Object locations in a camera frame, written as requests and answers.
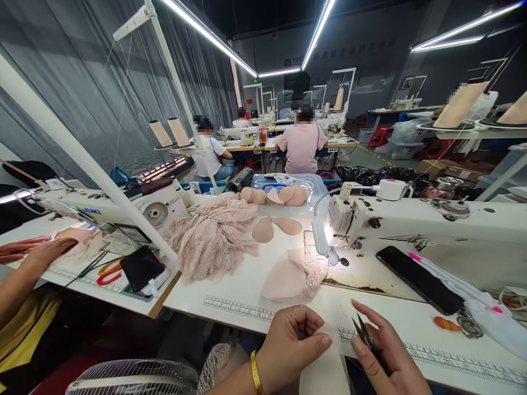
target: pink pen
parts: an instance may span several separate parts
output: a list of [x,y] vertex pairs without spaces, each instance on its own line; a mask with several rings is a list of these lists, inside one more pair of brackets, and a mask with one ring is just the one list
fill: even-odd
[[[428,263],[431,263],[431,261],[429,261],[428,259],[423,258],[423,257],[421,257],[421,256],[419,256],[419,255],[417,255],[417,254],[415,254],[413,252],[408,253],[408,255],[410,256],[410,258],[412,258],[413,260],[415,260],[417,262],[428,262]],[[487,301],[483,300],[479,295],[475,294],[473,291],[467,290],[467,289],[464,289],[463,291],[466,292],[467,294],[470,294],[470,296],[472,296],[472,298],[474,298],[478,302],[484,304],[489,309],[494,310],[496,313],[503,314],[503,310],[502,309],[500,309],[498,306],[494,306],[493,304],[490,304]]]

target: thread snips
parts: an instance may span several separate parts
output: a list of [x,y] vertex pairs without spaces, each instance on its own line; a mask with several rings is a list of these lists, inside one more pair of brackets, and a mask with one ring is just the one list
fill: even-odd
[[386,363],[386,360],[384,359],[382,352],[377,348],[375,345],[375,342],[373,341],[372,335],[369,334],[368,328],[362,321],[361,316],[357,313],[358,322],[360,324],[360,328],[358,327],[355,320],[352,318],[353,324],[355,326],[355,329],[357,331],[357,336],[362,340],[362,342],[369,348],[369,350],[372,352],[372,354],[375,356],[377,361],[379,361],[380,366],[384,369],[386,374],[388,376],[391,375],[392,371],[388,367],[388,364]]

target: yellow floor line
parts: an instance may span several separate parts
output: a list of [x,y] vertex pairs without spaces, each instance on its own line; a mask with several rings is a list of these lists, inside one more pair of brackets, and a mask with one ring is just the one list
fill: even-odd
[[381,159],[383,162],[386,162],[388,165],[393,166],[393,167],[397,167],[397,166],[395,166],[393,163],[387,161],[385,158],[380,157],[379,155],[377,155],[377,154],[371,152],[370,150],[366,149],[366,147],[363,147],[363,146],[361,146],[361,145],[360,145],[360,147],[361,147],[364,151],[366,151],[367,153],[372,154],[373,156],[376,156],[377,158]]

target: jeans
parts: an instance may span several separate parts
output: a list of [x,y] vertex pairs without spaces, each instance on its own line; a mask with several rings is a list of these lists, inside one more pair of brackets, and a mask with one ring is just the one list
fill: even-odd
[[[214,175],[214,179],[218,181],[227,178],[228,176],[235,176],[236,174],[238,174],[238,168],[234,165],[234,163],[228,163],[220,167],[220,169]],[[210,181],[210,177],[202,177],[202,179],[204,181]]]

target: white shirt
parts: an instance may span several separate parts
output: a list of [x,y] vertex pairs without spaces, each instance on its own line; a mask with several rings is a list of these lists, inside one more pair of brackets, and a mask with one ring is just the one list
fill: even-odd
[[207,168],[205,167],[205,161],[207,161],[207,164],[210,167],[212,176],[215,175],[221,167],[221,163],[218,161],[216,155],[221,156],[225,152],[225,147],[214,137],[200,136],[200,138],[206,155],[192,155],[192,159],[198,169],[198,175],[200,175],[200,177],[210,177]]
[[251,121],[249,121],[249,120],[234,120],[234,121],[232,121],[232,127],[233,128],[243,129],[243,128],[251,127],[251,126],[252,126],[252,124],[251,124]]

